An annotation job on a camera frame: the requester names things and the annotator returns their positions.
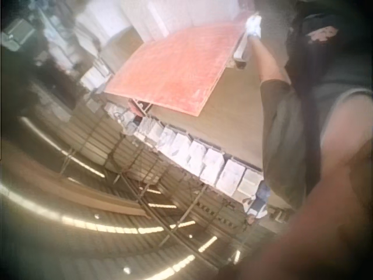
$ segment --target sleeve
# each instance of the sleeve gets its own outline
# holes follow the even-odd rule
[[[261,84],[263,105],[263,138],[266,139],[272,127],[280,102],[293,92],[293,88],[283,80],[266,80]]]

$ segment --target red board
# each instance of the red board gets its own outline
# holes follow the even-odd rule
[[[198,116],[244,31],[243,22],[192,27],[143,44],[105,92]]]

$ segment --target person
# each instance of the person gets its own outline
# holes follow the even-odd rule
[[[249,225],[252,225],[256,219],[261,219],[268,214],[266,205],[268,198],[270,196],[270,188],[266,185],[264,180],[262,180],[258,185],[258,190],[255,193],[255,199],[247,199],[242,202],[247,203],[247,214],[246,221]]]
[[[371,23],[356,1],[329,4],[297,2],[287,75],[261,42],[260,16],[247,21],[261,79],[265,182],[300,209],[255,257],[225,267],[230,279],[371,275]]]

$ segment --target white glove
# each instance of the white glove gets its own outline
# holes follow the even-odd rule
[[[261,37],[261,21],[262,17],[258,13],[252,15],[246,21],[246,34],[247,36]]]

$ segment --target hand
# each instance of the hand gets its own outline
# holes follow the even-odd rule
[[[254,36],[261,38],[261,21],[262,17],[258,13],[255,13],[246,21],[246,34],[247,36]]]

